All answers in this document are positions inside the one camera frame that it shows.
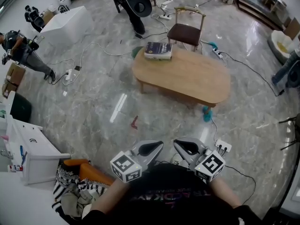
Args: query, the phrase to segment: yellow item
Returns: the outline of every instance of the yellow item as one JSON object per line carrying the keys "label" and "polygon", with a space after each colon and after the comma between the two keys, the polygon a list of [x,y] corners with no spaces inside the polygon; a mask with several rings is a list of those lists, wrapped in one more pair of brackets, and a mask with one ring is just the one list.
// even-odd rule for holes
{"label": "yellow item", "polygon": [[282,43],[277,42],[277,46],[279,47],[279,49],[281,51],[283,51],[284,53],[288,53],[287,49],[285,48],[285,46],[282,45]]}

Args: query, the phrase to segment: outlet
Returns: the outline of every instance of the outlet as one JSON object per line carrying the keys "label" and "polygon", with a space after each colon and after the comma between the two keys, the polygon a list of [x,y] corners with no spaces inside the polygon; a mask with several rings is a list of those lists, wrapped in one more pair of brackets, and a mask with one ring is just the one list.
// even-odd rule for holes
{"label": "outlet", "polygon": [[212,50],[213,52],[214,52],[214,54],[216,54],[217,55],[217,57],[218,58],[220,58],[220,59],[222,59],[223,58],[223,56],[221,55],[221,54],[219,54],[219,50],[217,50],[216,48],[214,48],[213,50]]}
{"label": "outlet", "polygon": [[66,76],[66,80],[68,81],[71,79],[72,69],[67,70],[66,73],[68,73],[68,75]]}
{"label": "outlet", "polygon": [[226,152],[230,152],[232,145],[218,139],[216,142],[216,147],[220,147],[220,145],[222,145],[222,147],[220,149],[224,150],[225,148],[227,148]]}
{"label": "outlet", "polygon": [[169,4],[170,2],[172,2],[172,1],[168,0],[168,1],[163,2],[161,5],[166,6],[166,5]]}
{"label": "outlet", "polygon": [[166,15],[161,15],[161,16],[159,16],[159,18],[166,19],[166,20],[171,20],[172,19],[171,17],[168,17]]}

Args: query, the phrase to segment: chair leg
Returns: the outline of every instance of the chair leg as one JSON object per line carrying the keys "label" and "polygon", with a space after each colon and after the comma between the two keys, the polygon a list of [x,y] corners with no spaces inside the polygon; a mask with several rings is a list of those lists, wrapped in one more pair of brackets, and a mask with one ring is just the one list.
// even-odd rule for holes
{"label": "chair leg", "polygon": [[295,120],[295,119],[296,119],[296,117],[288,118],[287,120],[280,121],[279,123],[285,123],[285,122],[293,121],[293,120]]}
{"label": "chair leg", "polygon": [[286,149],[286,148],[288,148],[288,147],[290,147],[290,146],[293,146],[296,142],[297,142],[297,141],[292,142],[290,145],[288,145],[288,146],[286,146],[286,147],[280,149],[280,151],[282,151],[282,150],[284,150],[284,149]]}

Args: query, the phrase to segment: gray marble floor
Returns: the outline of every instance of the gray marble floor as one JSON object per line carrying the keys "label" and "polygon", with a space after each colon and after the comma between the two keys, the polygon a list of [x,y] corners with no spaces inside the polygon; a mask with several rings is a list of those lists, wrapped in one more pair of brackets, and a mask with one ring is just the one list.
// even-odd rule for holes
{"label": "gray marble floor", "polygon": [[[168,9],[171,13],[174,6],[194,7],[205,1],[173,0]],[[47,63],[73,58],[75,65],[79,65],[83,49],[91,42],[99,43],[109,53],[128,54],[110,56],[97,45],[91,45],[82,56],[81,74],[69,86],[61,82],[51,86],[43,80],[43,74],[27,69],[18,92],[33,105],[31,122],[43,126],[44,134],[61,152],[69,152],[74,158],[88,158],[106,173],[111,173],[111,158],[139,140],[164,141],[161,160],[172,157],[172,139],[182,136],[197,137],[213,149],[216,128],[212,122],[203,121],[201,105],[185,103],[151,87],[145,87],[145,94],[139,92],[129,52],[166,35],[136,38],[126,12],[118,14],[112,0],[77,0],[72,6],[82,5],[92,14],[95,29],[64,51],[42,42],[38,51],[41,58]],[[213,0],[201,10],[207,15],[202,39],[215,42],[220,50],[244,61],[270,81],[280,68],[267,44],[271,30],[221,0]],[[162,11],[154,7],[153,13]],[[171,21],[163,20],[169,28],[174,24],[172,16]],[[151,16],[142,21],[145,36],[165,31],[164,25]],[[200,26],[197,14],[180,14],[179,21]],[[206,44],[204,54],[218,59]],[[292,172],[297,146],[284,151],[279,148],[293,139],[293,128],[289,124],[279,125],[278,121],[297,114],[298,94],[289,90],[275,97],[268,85],[246,66],[230,58],[226,62],[231,74],[231,93],[227,101],[213,109],[218,126],[216,138],[232,144],[232,151],[225,155],[227,164],[255,178],[256,191],[246,204],[263,217],[282,198]],[[73,62],[50,66],[60,76],[73,68]],[[281,90],[283,85],[284,82],[275,90]],[[122,106],[116,108],[119,101]],[[135,116],[137,130],[130,126]],[[241,200],[251,195],[251,179],[229,168],[223,170],[222,177]]]}

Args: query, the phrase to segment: wooden coffee table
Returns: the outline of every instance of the wooden coffee table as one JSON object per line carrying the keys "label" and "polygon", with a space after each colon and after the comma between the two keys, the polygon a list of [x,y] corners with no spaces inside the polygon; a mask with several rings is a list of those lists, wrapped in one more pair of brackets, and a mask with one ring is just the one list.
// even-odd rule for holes
{"label": "wooden coffee table", "polygon": [[141,85],[171,90],[209,108],[229,96],[230,75],[218,60],[174,47],[171,60],[149,60],[145,48],[135,57],[133,73]]}

